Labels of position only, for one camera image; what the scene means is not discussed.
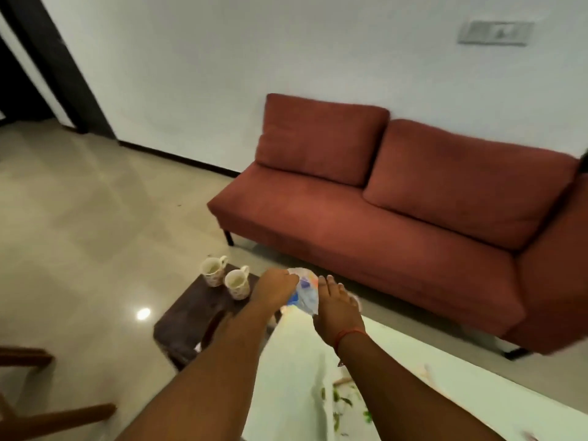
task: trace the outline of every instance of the floor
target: floor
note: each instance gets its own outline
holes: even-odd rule
[[[43,371],[3,369],[0,390],[23,414],[119,406],[107,423],[46,440],[111,440],[173,378],[152,326],[209,254],[255,274],[308,266],[239,237],[226,245],[206,202],[230,181],[53,121],[0,128],[0,345],[57,358]],[[366,316],[588,413],[588,342],[509,362],[472,341],[488,337],[347,286]],[[151,315],[136,320],[144,307]]]

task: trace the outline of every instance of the sofa armrest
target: sofa armrest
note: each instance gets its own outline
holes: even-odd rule
[[[588,174],[516,263],[527,316],[503,339],[548,354],[588,335]]]

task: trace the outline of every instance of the forearm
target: forearm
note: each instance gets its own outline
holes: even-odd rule
[[[345,336],[339,354],[383,441],[503,440],[406,370],[369,337]]]
[[[265,309],[248,304],[226,332],[149,403],[119,441],[238,440],[269,318]]]

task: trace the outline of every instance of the sofa backrest cushion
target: sofa backrest cushion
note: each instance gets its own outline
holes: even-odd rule
[[[399,119],[386,129],[364,198],[516,250],[572,183],[578,163],[551,150],[469,138]]]
[[[377,106],[269,94],[255,161],[363,187],[389,120]]]

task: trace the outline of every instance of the sofa seat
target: sofa seat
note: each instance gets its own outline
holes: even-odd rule
[[[208,207],[222,229],[487,333],[525,318],[509,252],[373,206],[358,187],[253,163]]]

